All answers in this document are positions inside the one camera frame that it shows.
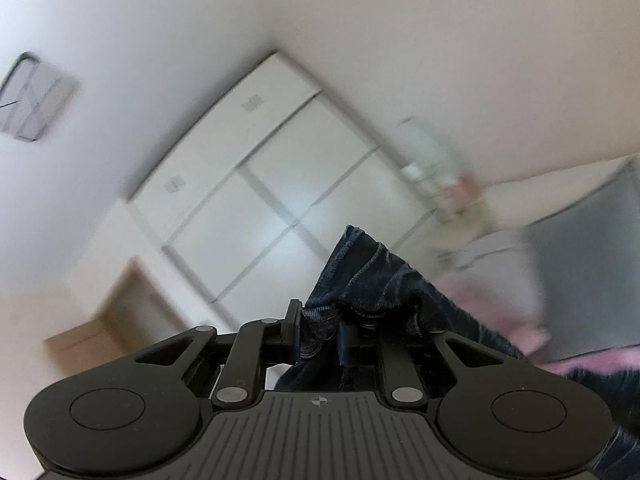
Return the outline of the dark blue denim jeans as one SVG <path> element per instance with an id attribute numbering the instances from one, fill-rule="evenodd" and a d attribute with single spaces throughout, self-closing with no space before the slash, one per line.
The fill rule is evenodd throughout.
<path id="1" fill-rule="evenodd" d="M 416 367 L 431 379 L 439 365 L 427 355 L 434 330 L 450 330 L 520 361 L 526 356 L 444 296 L 405 260 L 356 226 L 337 242 L 300 318 L 296 363 L 278 380 L 279 391 L 373 390 L 381 378 L 376 364 L 345 364 L 342 325 L 370 328 L 387 342 L 419 347 Z M 601 479 L 639 475 L 639 373 L 616 370 L 600 374 L 574 368 L 565 378 L 590 389 L 608 404 L 614 429 L 594 463 Z"/>

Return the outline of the white wardrobe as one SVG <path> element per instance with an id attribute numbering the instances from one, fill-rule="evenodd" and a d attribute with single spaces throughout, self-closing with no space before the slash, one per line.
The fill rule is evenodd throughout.
<path id="1" fill-rule="evenodd" d="M 130 207 L 232 330 L 307 298 L 346 226 L 397 249 L 432 214 L 374 137 L 281 53 L 193 125 Z"/>

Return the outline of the pink folded quilt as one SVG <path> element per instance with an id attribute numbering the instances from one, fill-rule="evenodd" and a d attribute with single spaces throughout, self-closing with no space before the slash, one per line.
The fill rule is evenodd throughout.
<path id="1" fill-rule="evenodd" d="M 449 272 L 436 278 L 434 285 L 460 309 L 506 338 L 526 356 L 540 350 L 550 339 L 535 315 L 510 306 L 474 278 Z"/>

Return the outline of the oval vanity mirror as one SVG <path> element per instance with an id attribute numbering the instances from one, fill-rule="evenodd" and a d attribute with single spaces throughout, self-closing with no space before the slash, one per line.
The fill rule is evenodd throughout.
<path id="1" fill-rule="evenodd" d="M 448 186 L 462 176 L 463 164 L 454 147 L 420 119 L 405 119 L 397 126 L 397 133 L 399 151 L 405 162 L 402 171 L 410 180 L 439 181 Z"/>

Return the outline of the pink cup on shelf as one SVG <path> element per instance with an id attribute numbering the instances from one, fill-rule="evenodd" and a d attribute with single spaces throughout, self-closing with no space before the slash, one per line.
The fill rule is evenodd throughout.
<path id="1" fill-rule="evenodd" d="M 482 187 L 470 174 L 457 178 L 453 185 L 447 188 L 450 198 L 459 207 L 469 207 L 482 197 Z"/>

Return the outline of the lilac striped pillow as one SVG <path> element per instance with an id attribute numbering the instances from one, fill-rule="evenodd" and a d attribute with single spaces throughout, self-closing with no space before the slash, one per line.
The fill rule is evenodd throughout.
<path id="1" fill-rule="evenodd" d="M 505 229 L 473 240 L 454 254 L 452 265 L 456 269 L 465 269 L 485 257 L 511 252 L 529 253 L 529 244 L 520 229 Z"/>

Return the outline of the cream white headboard pillow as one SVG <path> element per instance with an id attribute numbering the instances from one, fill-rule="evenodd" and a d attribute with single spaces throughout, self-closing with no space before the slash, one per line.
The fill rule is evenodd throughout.
<path id="1" fill-rule="evenodd" d="M 600 188 L 626 162 L 638 164 L 639 154 L 488 186 L 483 195 L 488 229 L 521 228 L 555 214 Z"/>

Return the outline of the grey blue square cushion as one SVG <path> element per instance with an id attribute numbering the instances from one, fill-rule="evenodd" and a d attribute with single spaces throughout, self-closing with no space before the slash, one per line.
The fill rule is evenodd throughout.
<path id="1" fill-rule="evenodd" d="M 544 290 L 541 361 L 639 343 L 639 167 L 525 229 Z"/>

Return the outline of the pink floral bed blanket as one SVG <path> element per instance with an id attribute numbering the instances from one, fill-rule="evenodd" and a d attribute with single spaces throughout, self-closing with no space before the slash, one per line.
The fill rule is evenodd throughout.
<path id="1" fill-rule="evenodd" d="M 621 370 L 638 370 L 640 351 L 638 346 L 632 346 L 583 353 L 556 361 L 544 361 L 535 358 L 532 354 L 526 354 L 524 359 L 533 366 L 555 375 L 567 375 L 572 370 L 589 370 L 593 373 L 608 375 Z"/>

